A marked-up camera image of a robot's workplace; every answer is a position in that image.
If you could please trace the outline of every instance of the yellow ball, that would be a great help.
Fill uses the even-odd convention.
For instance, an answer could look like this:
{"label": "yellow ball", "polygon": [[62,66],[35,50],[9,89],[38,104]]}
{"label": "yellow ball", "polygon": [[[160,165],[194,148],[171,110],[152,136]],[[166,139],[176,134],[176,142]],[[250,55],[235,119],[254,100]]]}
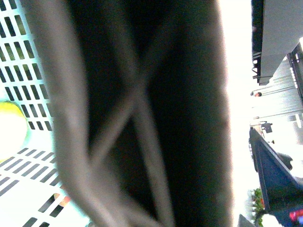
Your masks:
{"label": "yellow ball", "polygon": [[0,103],[0,162],[16,154],[27,135],[27,120],[13,103]]}

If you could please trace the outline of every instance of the white plastic basket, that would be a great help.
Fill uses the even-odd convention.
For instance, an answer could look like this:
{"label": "white plastic basket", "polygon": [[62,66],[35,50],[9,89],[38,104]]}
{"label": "white plastic basket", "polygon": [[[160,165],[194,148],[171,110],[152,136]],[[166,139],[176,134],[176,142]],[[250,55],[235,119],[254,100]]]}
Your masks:
{"label": "white plastic basket", "polygon": [[55,168],[53,115],[35,37],[19,0],[0,0],[0,10],[0,101],[16,103],[29,130],[24,147],[0,163],[0,226],[84,227],[89,218],[72,201],[59,206],[66,194]]}

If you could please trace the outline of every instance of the person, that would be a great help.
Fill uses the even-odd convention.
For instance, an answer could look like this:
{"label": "person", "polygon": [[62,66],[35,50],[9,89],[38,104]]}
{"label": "person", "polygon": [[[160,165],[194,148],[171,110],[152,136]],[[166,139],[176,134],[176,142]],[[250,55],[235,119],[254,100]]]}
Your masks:
{"label": "person", "polygon": [[250,96],[255,96],[255,97],[261,97],[262,96],[262,93],[261,92],[257,92],[257,93],[254,93],[253,91],[250,93]]}

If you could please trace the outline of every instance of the gray awning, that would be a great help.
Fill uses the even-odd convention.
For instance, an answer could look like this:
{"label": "gray awning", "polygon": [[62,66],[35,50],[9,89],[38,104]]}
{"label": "gray awning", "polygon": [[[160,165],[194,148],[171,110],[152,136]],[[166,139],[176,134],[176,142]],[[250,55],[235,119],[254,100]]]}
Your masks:
{"label": "gray awning", "polygon": [[260,84],[267,84],[283,58],[303,37],[302,0],[265,0]]}

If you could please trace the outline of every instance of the red object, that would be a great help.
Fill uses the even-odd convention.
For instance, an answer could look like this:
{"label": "red object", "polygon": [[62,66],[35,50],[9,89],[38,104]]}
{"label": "red object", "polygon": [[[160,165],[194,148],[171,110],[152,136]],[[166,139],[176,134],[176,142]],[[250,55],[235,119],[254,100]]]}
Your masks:
{"label": "red object", "polygon": [[294,212],[289,213],[289,217],[292,221],[297,221],[298,217],[302,217],[302,216],[303,216],[303,210],[296,210]]}
{"label": "red object", "polygon": [[262,199],[262,198],[261,198],[261,203],[262,203],[263,207],[265,207],[265,205],[264,205],[264,201],[263,201],[263,199]]}

